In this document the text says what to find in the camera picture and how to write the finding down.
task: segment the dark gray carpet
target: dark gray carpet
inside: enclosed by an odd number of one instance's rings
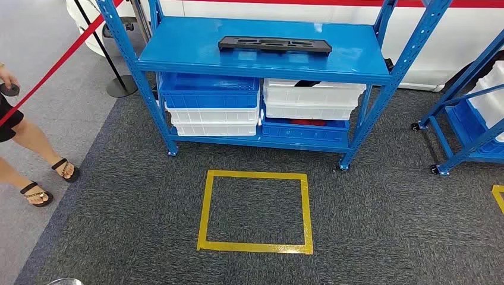
[[[502,165],[429,173],[439,144],[410,123],[438,96],[398,90],[349,172],[308,151],[180,143],[168,157],[140,98],[118,100],[17,284],[503,284]],[[314,254],[196,251],[208,169],[308,174]],[[216,178],[208,239],[303,243],[299,187]]]

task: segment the blue metal shelf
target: blue metal shelf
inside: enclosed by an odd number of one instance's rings
[[[427,125],[430,124],[446,153],[446,161],[431,165],[430,170],[432,173],[448,175],[449,171],[455,166],[468,161],[504,163],[502,143],[497,142],[495,139],[499,134],[504,132],[504,118],[493,125],[493,127],[487,128],[479,112],[468,102],[469,98],[503,89],[504,84],[455,98],[472,78],[478,74],[492,57],[494,57],[502,46],[504,46],[504,30],[502,30],[481,55],[471,63],[464,73],[462,73],[443,96],[441,96],[437,103],[431,107],[427,114],[425,114],[418,123],[411,125],[414,131],[418,131],[419,129],[427,128]],[[452,152],[436,120],[436,116],[442,112],[446,112],[448,122],[462,145],[462,149],[455,154]]]
[[[348,133],[344,133],[342,140],[322,141],[308,140],[300,138],[279,138],[265,137],[262,135],[262,129],[257,127],[256,135],[253,137],[180,137],[177,135],[177,129],[170,128],[170,137],[174,141],[192,141],[198,143],[214,143],[214,144],[232,144],[232,145],[248,145],[251,147],[273,147],[287,148],[290,150],[313,150],[326,151],[330,153],[346,153],[350,149],[348,147]]]
[[[235,35],[324,39],[333,51],[328,57],[295,52],[220,52],[217,42]],[[373,26],[353,24],[164,17],[137,65],[145,71],[375,85],[391,80]]]
[[[176,155],[176,141],[249,145],[345,153],[339,168],[348,170],[350,162],[366,139],[399,83],[425,45],[452,0],[431,0],[413,34],[389,72],[381,47],[397,0],[384,0],[374,25],[308,23],[295,21],[236,20],[220,18],[166,17],[159,0],[149,0],[153,37],[138,58],[124,30],[112,0],[96,0],[140,94],[168,148]],[[286,37],[322,39],[333,48],[328,56],[301,52],[262,52],[232,50],[220,52],[223,36]],[[351,142],[348,133],[340,141],[297,138],[254,137],[179,137],[166,124],[164,109],[156,104],[145,71],[189,74],[232,75],[257,78],[335,81],[366,84],[358,123]],[[382,86],[368,107],[373,85]],[[163,96],[159,97],[164,106]]]

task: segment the black insert tray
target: black insert tray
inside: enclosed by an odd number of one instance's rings
[[[325,40],[286,39],[281,37],[225,36],[219,49],[260,49],[277,51],[319,52],[329,55],[332,47]]]

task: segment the white car body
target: white car body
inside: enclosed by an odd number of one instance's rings
[[[80,0],[88,17],[94,20],[99,11],[95,0]],[[150,19],[147,0],[141,0]],[[160,0],[165,15],[185,17],[247,18],[374,24],[380,7],[299,5],[244,2]],[[67,9],[77,26],[86,28],[74,0]],[[117,8],[121,17],[135,17],[129,1]],[[418,23],[423,7],[396,7],[385,36],[383,56],[395,63]],[[472,62],[504,27],[504,9],[449,8],[430,36],[423,50],[406,74],[401,87],[440,91],[444,84]],[[102,37],[103,24],[97,29]],[[103,55],[94,37],[86,45]]]

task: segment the yellow tape square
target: yellow tape square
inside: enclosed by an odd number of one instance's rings
[[[504,199],[502,198],[502,194],[504,193],[504,185],[493,185],[492,194],[495,201],[497,201],[497,205],[499,205],[502,214],[504,214]]]
[[[213,178],[215,176],[233,178],[260,178],[260,179],[292,179],[301,182],[301,208],[303,211],[303,245],[275,245],[269,243],[241,243],[241,242],[211,242],[206,240],[208,219],[210,214],[210,200],[212,198]],[[247,251],[247,252],[274,252],[279,254],[313,254],[313,240],[311,238],[310,200],[308,198],[308,177],[302,173],[279,172],[248,172],[208,170],[201,209],[200,231],[196,250],[210,249],[214,251]]]

